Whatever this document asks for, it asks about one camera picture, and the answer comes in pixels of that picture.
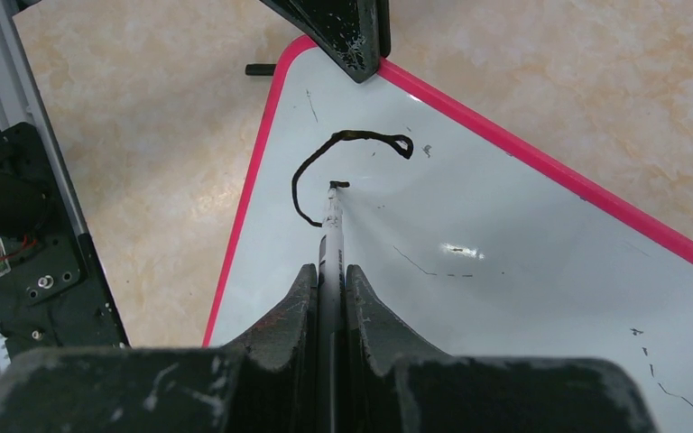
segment pink border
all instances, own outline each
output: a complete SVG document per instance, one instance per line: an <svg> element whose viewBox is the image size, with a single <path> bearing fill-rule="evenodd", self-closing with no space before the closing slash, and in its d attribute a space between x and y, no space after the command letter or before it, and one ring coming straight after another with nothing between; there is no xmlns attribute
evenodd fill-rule
<svg viewBox="0 0 693 433"><path fill-rule="evenodd" d="M315 42L310 38L301 36L283 52L278 61L277 68L275 68L272 87L270 88L270 94L267 97L267 105L264 108L264 114L262 116L262 124L259 126L259 134L256 137L254 153L251 155L248 174L245 177L245 185L243 186L243 192L240 196L240 203L237 206L235 223L232 226L232 233L229 236L225 261L224 264L222 264L222 272L219 276L217 294L208 317L208 327L203 337L203 346L208 345L211 335L214 333L214 324L217 321L217 314L219 312L222 296L224 295L229 269L235 257L237 240L243 228L245 212L248 209L248 202L251 199L251 191L254 189L256 174L262 163L264 148L267 144L267 138L270 135L270 128L272 127L275 110L280 100L282 86L288 74L288 69L299 54L316 46ZM645 214L638 208L623 201L613 193L596 185L591 180L584 178L565 165L562 165L559 161L554 160L549 155L530 146L516 135L509 133L458 101L415 78L405 70L392 64L390 61L382 61L378 75L393 83L398 88L416 96L432 108L440 111L443 115L448 116L474 133L482 136L490 143L509 152L520 161L540 171L558 184L578 194L589 203L594 204L609 215L626 223L634 230L651 238L651 240L668 248L684 260L693 264L693 241L687 239L686 236L664 225L652 216Z"/></svg>

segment black cable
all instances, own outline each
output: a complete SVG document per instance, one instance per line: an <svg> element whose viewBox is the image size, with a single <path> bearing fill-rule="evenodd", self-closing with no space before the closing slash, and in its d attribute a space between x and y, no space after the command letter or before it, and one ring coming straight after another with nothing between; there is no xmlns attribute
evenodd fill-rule
<svg viewBox="0 0 693 433"><path fill-rule="evenodd" d="M375 133L373 131L351 131L345 130L340 131L331 135L330 139L326 141L319 149L317 149L312 155L304 161L298 170L293 173L293 179L291 180L291 194L293 196L293 206L296 207L296 212L304 218L305 221L310 223L310 226L322 227L321 223L316 223L312 221L312 218L308 217L307 214L301 211L299 207L299 193L297 191L297 184L299 183L299 178L304 171L312 165L312 163L328 151L334 144L338 142L350 142L352 140L377 140L382 143L389 144L395 152L399 153L404 159L409 160L413 155L413 140L405 135L384 135ZM407 149L403 149L399 142L405 143ZM336 182L336 186L349 186L349 182Z"/></svg>

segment bolt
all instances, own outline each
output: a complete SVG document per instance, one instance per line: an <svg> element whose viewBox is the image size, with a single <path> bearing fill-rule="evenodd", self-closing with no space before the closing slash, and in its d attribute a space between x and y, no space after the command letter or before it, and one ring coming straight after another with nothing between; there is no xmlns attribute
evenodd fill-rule
<svg viewBox="0 0 693 433"><path fill-rule="evenodd" d="M42 289L51 289L51 286L53 285L54 279L51 277L51 275L45 275L38 279L38 287Z"/></svg>

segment beige marble surface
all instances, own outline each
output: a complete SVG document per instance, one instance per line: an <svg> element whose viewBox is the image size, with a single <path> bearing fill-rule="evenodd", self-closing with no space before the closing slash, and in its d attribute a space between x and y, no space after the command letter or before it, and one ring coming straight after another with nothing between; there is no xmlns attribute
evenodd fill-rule
<svg viewBox="0 0 693 433"><path fill-rule="evenodd" d="M693 239L693 0L395 0L390 60ZM198 345L274 61L253 0L43 0L17 27L133 345Z"/></svg>

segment whiteboard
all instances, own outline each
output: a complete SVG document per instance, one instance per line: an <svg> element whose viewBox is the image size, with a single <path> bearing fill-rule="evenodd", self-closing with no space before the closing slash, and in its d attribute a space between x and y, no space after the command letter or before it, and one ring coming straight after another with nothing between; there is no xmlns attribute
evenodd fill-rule
<svg viewBox="0 0 693 433"><path fill-rule="evenodd" d="M662 431L693 432L693 242L386 61L357 85L307 38L275 72L205 345L273 307L321 232L294 211L291 176L334 132L406 134L337 144L299 182L318 220L346 180L345 263L453 355L600 357L638 383Z"/></svg>

